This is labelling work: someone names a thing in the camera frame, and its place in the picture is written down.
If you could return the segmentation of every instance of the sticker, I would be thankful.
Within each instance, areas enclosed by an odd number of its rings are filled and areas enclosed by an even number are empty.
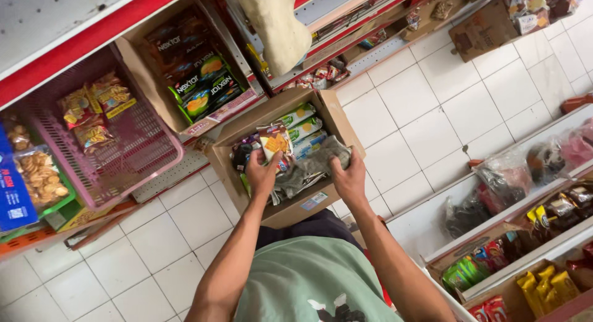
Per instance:
[[[319,205],[319,203],[323,202],[327,198],[327,195],[323,192],[316,194],[315,196],[311,197],[308,201],[301,204],[301,207],[307,211],[312,210],[315,206]]]

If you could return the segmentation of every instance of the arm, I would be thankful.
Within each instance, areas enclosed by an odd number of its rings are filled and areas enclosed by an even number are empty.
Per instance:
[[[375,270],[404,320],[455,322],[438,289],[406,255],[371,209],[364,193],[365,164],[358,152],[352,151],[347,170],[342,169],[338,159],[331,159],[330,166],[336,190],[352,212]]]
[[[281,156],[278,152],[270,163],[278,163]],[[262,167],[258,162],[262,157],[261,149],[250,155],[246,174],[253,192],[251,202],[200,280],[186,322],[233,319],[253,261],[263,209],[276,179],[276,166]]]

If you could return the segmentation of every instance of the blue box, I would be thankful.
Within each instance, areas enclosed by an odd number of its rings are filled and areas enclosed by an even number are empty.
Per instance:
[[[37,212],[23,177],[12,159],[13,153],[0,126],[0,231],[9,231],[37,222]]]

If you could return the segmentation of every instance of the plastic basket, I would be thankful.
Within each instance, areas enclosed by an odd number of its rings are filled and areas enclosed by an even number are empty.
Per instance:
[[[57,100],[116,71],[137,103],[110,119],[115,143],[85,155],[66,128]],[[182,160],[184,148],[159,118],[115,45],[100,49],[20,101],[32,124],[92,211],[114,206],[134,189]]]

